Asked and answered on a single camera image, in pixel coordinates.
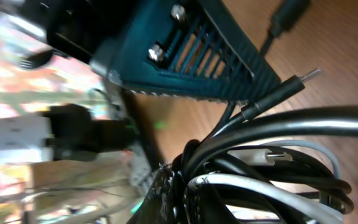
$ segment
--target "cable connector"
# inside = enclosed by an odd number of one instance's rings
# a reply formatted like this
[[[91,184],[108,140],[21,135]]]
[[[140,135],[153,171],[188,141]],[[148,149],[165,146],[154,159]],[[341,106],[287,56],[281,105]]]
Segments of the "cable connector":
[[[292,156],[288,153],[273,153],[268,149],[244,150],[236,156],[251,166],[274,166],[275,161],[292,161]]]

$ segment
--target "bolt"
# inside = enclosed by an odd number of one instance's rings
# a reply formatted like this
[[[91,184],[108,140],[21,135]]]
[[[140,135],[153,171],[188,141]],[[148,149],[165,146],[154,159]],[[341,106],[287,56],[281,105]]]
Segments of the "bolt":
[[[161,62],[164,59],[164,55],[165,52],[157,44],[149,49],[149,58],[155,62]]]
[[[176,4],[172,7],[171,15],[176,20],[183,22],[186,19],[186,11],[185,8],[179,4]]]

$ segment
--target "brown wooden surface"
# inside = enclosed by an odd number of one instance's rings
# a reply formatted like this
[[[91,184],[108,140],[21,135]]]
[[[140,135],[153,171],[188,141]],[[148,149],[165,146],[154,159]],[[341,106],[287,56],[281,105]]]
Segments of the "brown wooden surface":
[[[259,47],[278,0],[224,0],[251,41]],[[358,1],[314,0],[310,10],[290,34],[283,34],[267,60],[284,80],[316,67],[324,72],[307,83],[296,97],[269,111],[329,105],[358,105]],[[152,121],[163,121],[156,130],[166,160],[181,153],[190,139],[204,138],[216,124],[224,105],[187,99],[139,96]],[[353,186],[356,209],[346,223],[358,223],[358,139],[309,137],[338,156],[342,178]]]

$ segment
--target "cable bundle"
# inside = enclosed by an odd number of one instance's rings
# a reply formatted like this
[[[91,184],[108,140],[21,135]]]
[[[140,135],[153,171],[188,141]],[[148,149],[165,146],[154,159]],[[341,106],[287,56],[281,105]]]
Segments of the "cable bundle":
[[[202,143],[189,142],[181,156],[181,174],[189,193],[196,195],[203,186],[212,185],[226,205],[270,211],[279,218],[238,220],[239,223],[343,223],[343,215],[354,209],[347,196],[351,186],[339,179],[338,161],[331,151],[313,142],[297,140],[238,146],[289,135],[358,136],[358,107],[275,114],[237,124],[231,131],[207,138]],[[308,147],[322,152],[331,161],[334,172],[314,157],[287,146]],[[255,166],[227,153],[255,150],[267,150],[267,156],[277,157],[274,165]],[[288,155],[291,159],[280,160],[280,155]],[[316,191],[293,194],[275,187],[270,181],[305,184]],[[198,213],[197,216],[198,220],[190,221],[202,223],[202,217]]]

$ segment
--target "screw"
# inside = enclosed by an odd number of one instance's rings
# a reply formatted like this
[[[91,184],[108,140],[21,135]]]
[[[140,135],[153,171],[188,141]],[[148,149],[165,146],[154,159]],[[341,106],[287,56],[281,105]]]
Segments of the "screw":
[[[183,22],[186,19],[186,11],[185,8],[179,4],[176,4],[172,7],[171,15],[176,20]]]
[[[157,44],[149,49],[149,58],[155,62],[161,62],[164,59],[164,55],[165,52]]]

